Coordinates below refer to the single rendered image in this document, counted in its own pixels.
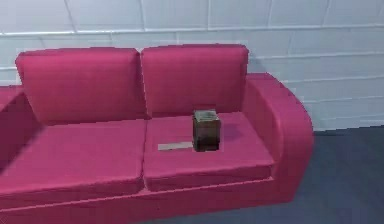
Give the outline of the brown box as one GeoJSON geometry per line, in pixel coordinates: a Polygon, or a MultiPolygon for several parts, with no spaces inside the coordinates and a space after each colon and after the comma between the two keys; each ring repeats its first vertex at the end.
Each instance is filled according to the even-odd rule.
{"type": "Polygon", "coordinates": [[[196,152],[216,151],[220,144],[221,121],[215,110],[193,113],[193,148],[196,152]]]}

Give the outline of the grey flat remote control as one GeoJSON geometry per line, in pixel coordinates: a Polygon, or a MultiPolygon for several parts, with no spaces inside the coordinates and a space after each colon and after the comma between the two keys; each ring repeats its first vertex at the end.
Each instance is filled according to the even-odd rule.
{"type": "Polygon", "coordinates": [[[192,142],[173,142],[173,143],[161,143],[158,144],[159,151],[179,150],[193,148],[192,142]]]}

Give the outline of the pink sofa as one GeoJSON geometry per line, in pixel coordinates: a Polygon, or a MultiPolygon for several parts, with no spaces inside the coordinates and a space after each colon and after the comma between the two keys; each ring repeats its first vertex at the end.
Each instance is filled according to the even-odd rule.
{"type": "Polygon", "coordinates": [[[291,201],[311,118],[241,44],[21,52],[0,87],[0,224],[132,224],[291,201]],[[215,110],[216,151],[193,143],[215,110]]]}

